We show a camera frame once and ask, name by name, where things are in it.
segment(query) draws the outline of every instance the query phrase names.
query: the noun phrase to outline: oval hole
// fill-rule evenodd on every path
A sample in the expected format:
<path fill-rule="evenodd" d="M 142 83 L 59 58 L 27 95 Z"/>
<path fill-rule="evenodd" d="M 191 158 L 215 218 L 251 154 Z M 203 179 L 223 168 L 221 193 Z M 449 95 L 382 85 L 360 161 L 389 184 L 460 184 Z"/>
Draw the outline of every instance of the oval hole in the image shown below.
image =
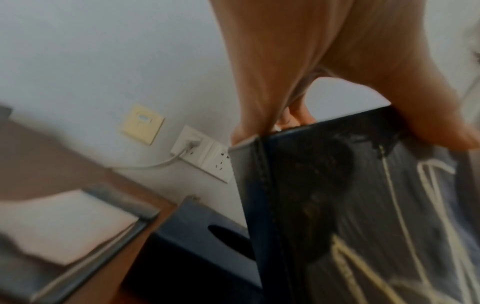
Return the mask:
<path fill-rule="evenodd" d="M 242 254 L 243 256 L 255 261 L 254 250 L 252 249 L 252 244 L 248 238 L 238 234 L 237 232 L 217 225 L 209 225 L 208 229 L 225 245 Z"/>

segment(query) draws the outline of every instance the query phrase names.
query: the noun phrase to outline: outlet cover plate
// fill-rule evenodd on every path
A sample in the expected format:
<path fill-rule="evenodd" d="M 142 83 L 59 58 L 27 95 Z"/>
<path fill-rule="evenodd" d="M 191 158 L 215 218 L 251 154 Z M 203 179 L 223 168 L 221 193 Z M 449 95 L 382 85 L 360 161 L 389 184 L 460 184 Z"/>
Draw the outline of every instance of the outlet cover plate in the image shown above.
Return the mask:
<path fill-rule="evenodd" d="M 199 132 L 190 126 L 184 126 L 170 153 L 180 153 L 191 140 L 201 140 L 200 145 L 193 147 L 190 151 L 184 153 L 180 158 L 187 163 L 200 168 L 207 154 L 209 153 L 210 148 L 215 142 L 215 140 L 203 134 L 202 132 Z"/>
<path fill-rule="evenodd" d="M 135 104 L 127 116 L 121 131 L 146 145 L 151 145 L 165 118 L 160 114 Z"/>
<path fill-rule="evenodd" d="M 200 168 L 225 183 L 230 182 L 234 170 L 230 162 L 228 147 L 214 142 Z"/>

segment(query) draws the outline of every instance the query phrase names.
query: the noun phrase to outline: white paper sheet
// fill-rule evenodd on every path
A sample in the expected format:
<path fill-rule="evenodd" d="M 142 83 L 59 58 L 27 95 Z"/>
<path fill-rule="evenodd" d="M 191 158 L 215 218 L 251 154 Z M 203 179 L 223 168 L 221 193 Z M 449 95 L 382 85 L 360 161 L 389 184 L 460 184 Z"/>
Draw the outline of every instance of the white paper sheet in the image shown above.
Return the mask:
<path fill-rule="evenodd" d="M 137 221 L 81 190 L 0 202 L 0 233 L 22 252 L 61 265 L 81 259 Z"/>

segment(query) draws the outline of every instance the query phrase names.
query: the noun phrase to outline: brown desk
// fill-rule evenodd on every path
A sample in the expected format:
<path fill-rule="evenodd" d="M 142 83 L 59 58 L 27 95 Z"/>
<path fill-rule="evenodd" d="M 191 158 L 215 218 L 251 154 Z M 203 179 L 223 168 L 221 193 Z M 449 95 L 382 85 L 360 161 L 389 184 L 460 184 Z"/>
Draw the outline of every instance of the brown desk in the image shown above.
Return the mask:
<path fill-rule="evenodd" d="M 146 188 L 62 147 L 52 138 L 12 121 L 0 123 L 0 199 L 27 199 L 108 183 L 161 209 L 160 216 L 65 303 L 109 303 L 152 230 L 176 206 Z M 136 302 L 120 292 L 115 302 Z M 0 299 L 0 304 L 7 303 Z"/>

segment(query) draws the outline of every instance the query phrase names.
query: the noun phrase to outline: black leather box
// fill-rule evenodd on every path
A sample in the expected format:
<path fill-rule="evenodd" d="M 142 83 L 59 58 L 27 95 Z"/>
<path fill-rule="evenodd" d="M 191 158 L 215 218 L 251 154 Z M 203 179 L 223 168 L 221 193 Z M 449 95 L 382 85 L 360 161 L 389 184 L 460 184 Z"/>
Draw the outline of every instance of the black leather box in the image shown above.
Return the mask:
<path fill-rule="evenodd" d="M 256 137 L 229 155 L 268 302 L 480 296 L 468 155 L 419 141 L 393 108 Z"/>
<path fill-rule="evenodd" d="M 193 197 L 148 238 L 123 286 L 152 303 L 264 303 L 247 229 Z"/>

